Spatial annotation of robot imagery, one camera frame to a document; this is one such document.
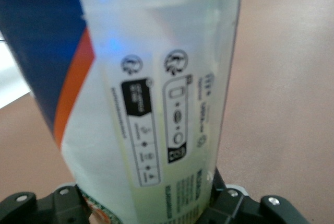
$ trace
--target metal screw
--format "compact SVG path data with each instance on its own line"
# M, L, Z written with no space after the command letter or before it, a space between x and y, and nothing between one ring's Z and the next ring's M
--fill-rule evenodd
M64 194L67 194L69 192L69 190L67 189L67 188L64 188L64 189L62 189L62 190L60 190L60 194L61 195L64 195Z
M237 197L239 194L236 190L228 190L228 193L232 196L232 197Z
M278 199L274 198L274 197L270 197L268 200L269 200L269 202L272 203L274 206L278 206L278 205L281 204L280 201L279 201Z
M24 202L28 198L27 195L21 195L20 197L16 198L17 202Z

